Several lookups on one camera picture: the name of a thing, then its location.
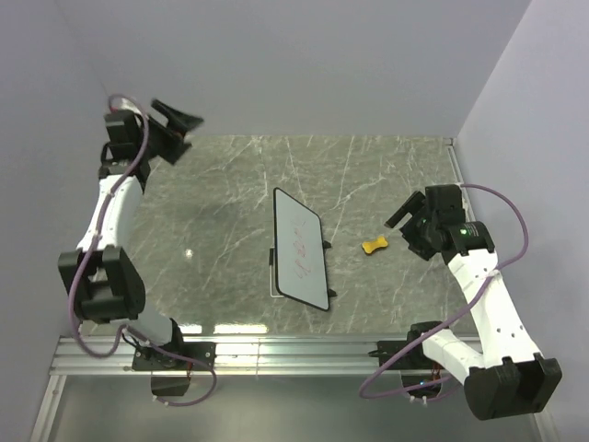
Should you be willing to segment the yellow bone-shaped eraser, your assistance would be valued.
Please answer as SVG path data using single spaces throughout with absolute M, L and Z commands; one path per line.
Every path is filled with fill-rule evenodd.
M 388 241 L 384 236 L 378 236 L 376 239 L 371 241 L 365 241 L 362 243 L 362 249 L 366 255 L 372 255 L 378 250 L 382 250 L 388 247 Z

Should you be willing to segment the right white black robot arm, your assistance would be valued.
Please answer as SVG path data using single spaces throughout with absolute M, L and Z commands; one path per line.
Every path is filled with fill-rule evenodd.
M 562 379 L 560 364 L 546 358 L 528 334 L 489 230 L 467 219 L 463 188 L 446 184 L 414 192 L 386 225 L 398 227 L 421 259 L 441 255 L 467 301 L 455 317 L 471 315 L 481 349 L 455 336 L 451 320 L 414 324 L 405 348 L 380 367 L 401 358 L 418 368 L 434 362 L 463 386 L 469 409 L 481 421 L 540 413 Z

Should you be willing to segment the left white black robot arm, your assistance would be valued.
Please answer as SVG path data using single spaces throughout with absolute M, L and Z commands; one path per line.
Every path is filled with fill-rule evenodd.
M 87 355 L 104 359 L 114 352 L 90 349 L 80 327 L 86 321 L 114 324 L 115 343 L 126 342 L 138 356 L 175 370 L 190 362 L 182 332 L 172 318 L 147 303 L 144 281 L 125 247 L 151 159 L 175 164 L 191 146 L 186 135 L 204 120 L 153 99 L 152 109 L 165 118 L 159 122 L 122 94 L 110 96 L 108 107 L 104 123 L 109 139 L 100 151 L 96 206 L 75 249 L 58 258 L 71 332 Z

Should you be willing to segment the small framed whiteboard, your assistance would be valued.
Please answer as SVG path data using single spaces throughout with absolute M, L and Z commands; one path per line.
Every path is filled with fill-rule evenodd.
M 284 190 L 272 192 L 278 290 L 287 298 L 329 310 L 320 217 Z

